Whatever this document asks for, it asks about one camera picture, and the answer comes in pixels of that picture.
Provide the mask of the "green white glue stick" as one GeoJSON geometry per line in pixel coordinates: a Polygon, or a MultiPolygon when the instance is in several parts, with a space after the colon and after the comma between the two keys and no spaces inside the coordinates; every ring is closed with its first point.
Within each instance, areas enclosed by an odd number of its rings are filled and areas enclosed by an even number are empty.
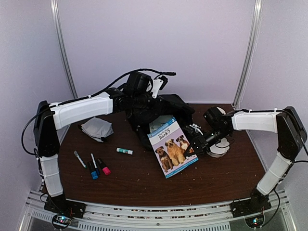
{"type": "Polygon", "coordinates": [[[129,149],[117,148],[116,151],[119,153],[133,154],[133,151],[129,149]]]}

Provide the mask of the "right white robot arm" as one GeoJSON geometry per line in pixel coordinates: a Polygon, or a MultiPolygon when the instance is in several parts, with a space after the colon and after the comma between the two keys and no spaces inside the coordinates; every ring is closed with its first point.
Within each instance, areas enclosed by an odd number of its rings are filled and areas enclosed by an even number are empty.
{"type": "Polygon", "coordinates": [[[308,134],[296,109],[292,106],[273,110],[242,109],[226,114],[221,108],[212,107],[204,113],[204,118],[212,131],[205,133],[196,124],[184,127],[191,139],[189,147],[193,148],[196,154],[209,153],[212,146],[235,130],[268,131],[278,135],[276,157],[247,201],[247,209],[253,213],[257,212],[267,202],[269,193],[295,164],[299,152],[306,149],[308,134]]]}

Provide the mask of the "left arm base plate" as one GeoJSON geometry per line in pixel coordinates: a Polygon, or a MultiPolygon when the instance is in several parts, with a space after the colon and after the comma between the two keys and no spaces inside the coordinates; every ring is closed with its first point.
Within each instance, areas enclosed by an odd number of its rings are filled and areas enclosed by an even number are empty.
{"type": "Polygon", "coordinates": [[[67,201],[64,208],[59,209],[52,202],[46,202],[44,209],[56,214],[63,214],[70,218],[83,218],[86,210],[86,204],[67,201]]]}

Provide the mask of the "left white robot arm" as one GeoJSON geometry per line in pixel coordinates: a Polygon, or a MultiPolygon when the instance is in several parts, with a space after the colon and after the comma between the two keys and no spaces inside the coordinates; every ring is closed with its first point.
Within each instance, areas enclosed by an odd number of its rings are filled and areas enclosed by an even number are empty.
{"type": "Polygon", "coordinates": [[[136,110],[149,111],[161,104],[158,92],[167,84],[167,73],[159,72],[152,78],[144,69],[128,72],[128,80],[118,88],[109,84],[103,90],[85,97],[48,103],[41,101],[37,113],[30,119],[34,123],[35,148],[27,154],[38,158],[39,172],[45,181],[49,202],[59,214],[69,210],[60,180],[58,154],[60,143],[57,131],[73,123],[101,115],[136,110]]]}

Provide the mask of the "pale green book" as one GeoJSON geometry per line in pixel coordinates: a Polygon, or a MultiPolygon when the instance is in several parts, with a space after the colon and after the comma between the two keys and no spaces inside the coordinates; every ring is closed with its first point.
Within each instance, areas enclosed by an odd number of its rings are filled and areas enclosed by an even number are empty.
{"type": "Polygon", "coordinates": [[[161,126],[163,126],[165,123],[167,123],[170,119],[172,119],[173,116],[172,115],[161,115],[159,116],[157,119],[155,119],[154,121],[152,121],[149,124],[149,130],[150,132],[154,132],[157,129],[159,129],[161,126]]]}

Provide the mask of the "black student backpack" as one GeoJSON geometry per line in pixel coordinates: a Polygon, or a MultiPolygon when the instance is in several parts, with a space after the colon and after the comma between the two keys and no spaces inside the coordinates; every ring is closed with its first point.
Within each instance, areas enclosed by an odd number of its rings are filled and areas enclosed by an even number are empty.
{"type": "Polygon", "coordinates": [[[185,103],[176,94],[159,95],[150,106],[144,108],[132,108],[125,111],[126,118],[136,133],[141,145],[147,151],[152,150],[149,141],[150,123],[160,116],[172,116],[176,119],[181,128],[193,123],[192,115],[195,110],[185,103]]]}

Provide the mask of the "dog picture book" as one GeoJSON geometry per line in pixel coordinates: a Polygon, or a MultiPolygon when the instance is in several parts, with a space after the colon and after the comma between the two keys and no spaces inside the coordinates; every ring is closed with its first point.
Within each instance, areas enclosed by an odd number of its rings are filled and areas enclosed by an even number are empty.
{"type": "Polygon", "coordinates": [[[167,179],[199,160],[197,155],[184,157],[188,139],[174,117],[148,134],[148,138],[167,179]]]}

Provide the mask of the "grey white pouch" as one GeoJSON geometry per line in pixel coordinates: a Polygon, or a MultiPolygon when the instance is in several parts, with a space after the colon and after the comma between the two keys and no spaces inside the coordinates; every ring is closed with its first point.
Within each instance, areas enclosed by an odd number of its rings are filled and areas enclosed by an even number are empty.
{"type": "Polygon", "coordinates": [[[93,117],[78,128],[97,142],[106,142],[107,137],[114,133],[112,123],[93,117]]]}

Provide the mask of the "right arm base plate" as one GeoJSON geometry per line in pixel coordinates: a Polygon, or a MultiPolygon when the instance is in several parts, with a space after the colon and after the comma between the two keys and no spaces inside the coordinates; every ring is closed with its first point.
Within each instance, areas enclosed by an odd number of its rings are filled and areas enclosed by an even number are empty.
{"type": "Polygon", "coordinates": [[[255,213],[261,213],[264,210],[271,209],[271,203],[266,201],[261,204],[254,204],[252,199],[235,200],[230,204],[231,212],[234,218],[248,216],[255,213]]]}

